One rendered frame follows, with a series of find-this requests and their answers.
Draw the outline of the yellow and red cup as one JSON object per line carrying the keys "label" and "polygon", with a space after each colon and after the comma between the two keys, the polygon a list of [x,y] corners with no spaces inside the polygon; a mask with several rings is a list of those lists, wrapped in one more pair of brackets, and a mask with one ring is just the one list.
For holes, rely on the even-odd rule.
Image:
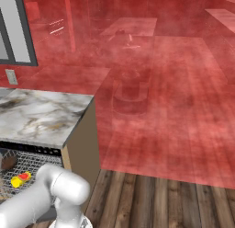
{"label": "yellow and red cup", "polygon": [[26,171],[22,174],[15,176],[15,177],[12,177],[11,178],[11,185],[13,188],[20,188],[22,185],[24,185],[30,179],[31,179],[31,174],[29,173],[29,171]]}

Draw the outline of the brown bowl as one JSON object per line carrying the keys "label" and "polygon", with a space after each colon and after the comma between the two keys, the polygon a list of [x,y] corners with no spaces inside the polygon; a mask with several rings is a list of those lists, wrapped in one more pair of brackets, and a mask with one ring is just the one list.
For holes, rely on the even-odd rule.
{"label": "brown bowl", "polygon": [[17,163],[17,158],[15,156],[7,156],[3,157],[2,155],[0,156],[0,168],[5,171],[5,170],[10,170],[12,169]]}

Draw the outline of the white wall socket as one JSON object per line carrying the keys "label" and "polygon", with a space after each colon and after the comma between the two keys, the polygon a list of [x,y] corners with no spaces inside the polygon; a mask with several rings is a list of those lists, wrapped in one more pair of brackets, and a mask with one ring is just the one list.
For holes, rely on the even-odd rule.
{"label": "white wall socket", "polygon": [[6,69],[6,76],[10,85],[17,85],[17,77],[14,70]]}

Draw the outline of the grey framed window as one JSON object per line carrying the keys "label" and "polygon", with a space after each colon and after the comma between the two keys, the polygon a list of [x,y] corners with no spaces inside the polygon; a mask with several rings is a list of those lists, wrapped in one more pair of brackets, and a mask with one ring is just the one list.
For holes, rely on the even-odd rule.
{"label": "grey framed window", "polygon": [[23,0],[0,0],[0,64],[38,65]]}

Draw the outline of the tan counter cabinet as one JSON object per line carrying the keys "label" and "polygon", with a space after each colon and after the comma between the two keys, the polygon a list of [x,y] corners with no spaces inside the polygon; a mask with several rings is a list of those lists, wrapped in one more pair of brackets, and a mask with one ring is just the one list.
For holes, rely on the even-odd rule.
{"label": "tan counter cabinet", "polygon": [[93,193],[100,173],[94,99],[62,148],[62,162],[65,169],[84,178],[90,184],[90,193]]}

